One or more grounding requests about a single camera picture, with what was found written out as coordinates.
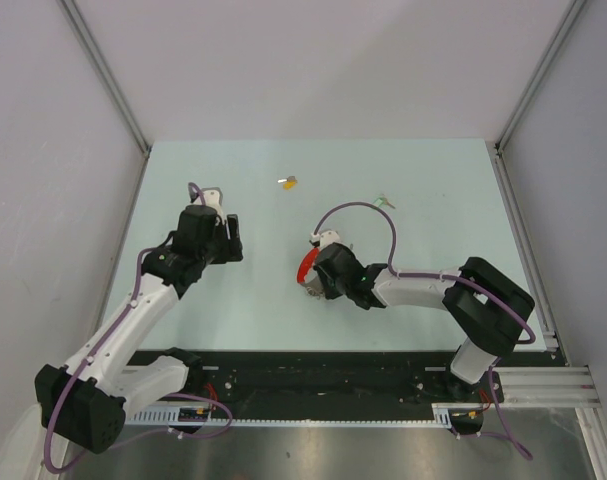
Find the key with green tag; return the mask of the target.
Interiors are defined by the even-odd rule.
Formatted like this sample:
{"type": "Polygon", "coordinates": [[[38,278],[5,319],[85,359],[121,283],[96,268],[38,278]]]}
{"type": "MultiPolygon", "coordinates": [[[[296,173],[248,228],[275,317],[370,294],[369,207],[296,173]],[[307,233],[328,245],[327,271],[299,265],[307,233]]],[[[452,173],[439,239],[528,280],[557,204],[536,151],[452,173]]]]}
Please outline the key with green tag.
{"type": "Polygon", "coordinates": [[[389,208],[395,209],[395,206],[389,201],[386,195],[380,194],[376,197],[376,199],[372,202],[372,204],[378,208],[389,208]]]}

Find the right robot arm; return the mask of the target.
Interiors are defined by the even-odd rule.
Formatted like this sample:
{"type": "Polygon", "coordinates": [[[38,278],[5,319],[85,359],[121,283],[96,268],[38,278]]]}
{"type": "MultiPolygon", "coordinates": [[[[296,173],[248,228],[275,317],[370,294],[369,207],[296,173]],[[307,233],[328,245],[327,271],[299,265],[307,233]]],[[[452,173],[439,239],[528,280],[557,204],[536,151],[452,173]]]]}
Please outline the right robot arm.
{"type": "Polygon", "coordinates": [[[465,333],[444,376],[446,393],[467,401],[496,362],[518,345],[535,342],[528,325],[535,302],[531,295],[488,261],[470,257],[452,271],[400,271],[384,263],[362,265],[341,243],[319,248],[312,269],[322,296],[346,297],[356,306],[417,306],[448,312],[465,333]]]}

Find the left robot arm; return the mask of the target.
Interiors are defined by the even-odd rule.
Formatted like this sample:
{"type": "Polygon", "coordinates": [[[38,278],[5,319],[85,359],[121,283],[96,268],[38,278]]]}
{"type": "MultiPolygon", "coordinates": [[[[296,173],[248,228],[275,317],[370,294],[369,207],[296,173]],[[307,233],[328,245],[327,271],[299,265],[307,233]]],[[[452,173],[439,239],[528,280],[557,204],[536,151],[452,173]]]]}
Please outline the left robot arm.
{"type": "Polygon", "coordinates": [[[172,394],[190,400],[206,387],[199,356],[173,347],[153,363],[124,369],[152,328],[210,265],[243,258],[236,215],[187,206],[159,246],[137,257],[131,293],[111,319],[63,366],[45,365],[35,391],[46,436],[59,435],[95,454],[112,446],[126,419],[172,394]]]}

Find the metal key organizer red handle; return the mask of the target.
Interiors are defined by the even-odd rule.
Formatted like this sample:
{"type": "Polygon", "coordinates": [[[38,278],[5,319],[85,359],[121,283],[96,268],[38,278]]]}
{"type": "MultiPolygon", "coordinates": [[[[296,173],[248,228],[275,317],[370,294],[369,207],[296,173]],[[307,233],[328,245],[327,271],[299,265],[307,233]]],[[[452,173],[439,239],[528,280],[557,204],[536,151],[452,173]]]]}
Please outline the metal key organizer red handle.
{"type": "Polygon", "coordinates": [[[307,295],[315,298],[324,298],[324,288],[319,275],[314,270],[314,262],[319,254],[320,249],[313,247],[301,260],[296,281],[301,286],[307,295]]]}

